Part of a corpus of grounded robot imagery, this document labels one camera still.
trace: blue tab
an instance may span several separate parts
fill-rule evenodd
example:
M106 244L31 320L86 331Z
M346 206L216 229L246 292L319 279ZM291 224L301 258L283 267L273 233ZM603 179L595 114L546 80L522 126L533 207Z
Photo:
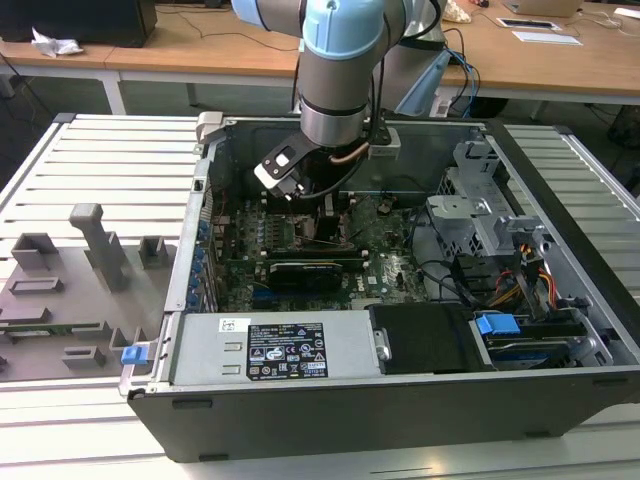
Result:
M132 345L130 347L126 347L122 351L121 361L123 365L146 365L148 363L147 361L148 355L149 355L148 346Z
M476 325L482 335L507 335L520 333L520 327L513 315L508 313L485 313L476 318Z

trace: power supply label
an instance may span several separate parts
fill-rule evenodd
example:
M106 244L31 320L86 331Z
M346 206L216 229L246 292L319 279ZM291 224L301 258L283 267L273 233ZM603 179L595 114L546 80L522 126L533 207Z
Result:
M321 323L250 325L247 377L299 380L329 376Z

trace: computer case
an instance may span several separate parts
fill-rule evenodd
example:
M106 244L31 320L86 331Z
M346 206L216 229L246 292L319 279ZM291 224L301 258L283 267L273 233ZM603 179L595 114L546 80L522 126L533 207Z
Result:
M58 39L142 47L157 22L154 0L2 0L0 36L33 38L31 28Z

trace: wooden desk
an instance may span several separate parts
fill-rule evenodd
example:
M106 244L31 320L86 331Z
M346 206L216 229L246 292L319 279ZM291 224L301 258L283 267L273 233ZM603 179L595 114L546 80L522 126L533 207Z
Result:
M496 17L517 17L499 0L493 0L487 9L478 9L465 0L460 5L474 13L473 22L444 22L443 29L456 27L462 31L467 57L482 75L480 95L640 104L640 37L626 36L587 20L565 27L580 18L599 19L576 15L572 19L547 19L562 27L560 33L577 36L583 46L524 43L513 35L514 30L523 29L499 28L480 15L494 21ZM612 14L616 6L585 3L583 8L586 12ZM50 59L29 44L4 43L0 48L24 75L102 81L114 114L126 113L121 81L186 83L191 104L197 103L194 84L198 83L291 87L298 39L247 25L233 12L200 12L179 5L159 6L158 12L157 28L142 49L83 45L84 54ZM640 35L640 20L625 18L624 31ZM455 32L449 32L447 38L452 48L460 49ZM0 63L3 73L10 70ZM453 98L463 82L460 67L449 67L438 101L446 103Z
M633 37L586 20L603 21L606 20L604 16L576 14L570 19L525 17L554 22L562 28L557 33L577 37L583 46L526 43L520 41L513 31L536 30L500 28L492 23L497 17L519 18L500 1L493 0L491 7L483 9L466 2L460 4L467 12L474 14L472 23L454 25L444 22L443 30L457 27L462 32L468 61L478 68L482 76L480 95L531 100L640 103L640 20L623 20L623 30L638 35ZM616 6L584 3L582 8L585 12L612 15ZM449 46L460 51L457 33L448 32L446 36ZM463 82L461 68L449 67L443 85L458 86Z
M106 70L105 61L115 47L110 45L81 45L84 52L75 55L47 57L30 43L0 42L0 52L21 74L29 77L86 78L102 82L114 113L125 113L118 88L118 75ZM13 75L13 70L0 58L0 76Z
M187 13L193 10L159 6L156 30L144 48L116 48L106 59L106 67L110 70L293 77L299 39L246 24L231 11ZM269 48L251 38L288 51Z

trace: white tissue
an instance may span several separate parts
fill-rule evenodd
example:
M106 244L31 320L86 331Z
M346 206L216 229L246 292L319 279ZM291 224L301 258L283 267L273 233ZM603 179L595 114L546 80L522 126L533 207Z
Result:
M46 35L38 33L35 28L33 31L33 40L31 45L34 45L40 53L52 58L56 58L58 55L71 55L73 53L82 53L83 50L75 40L56 40L55 38L49 38Z

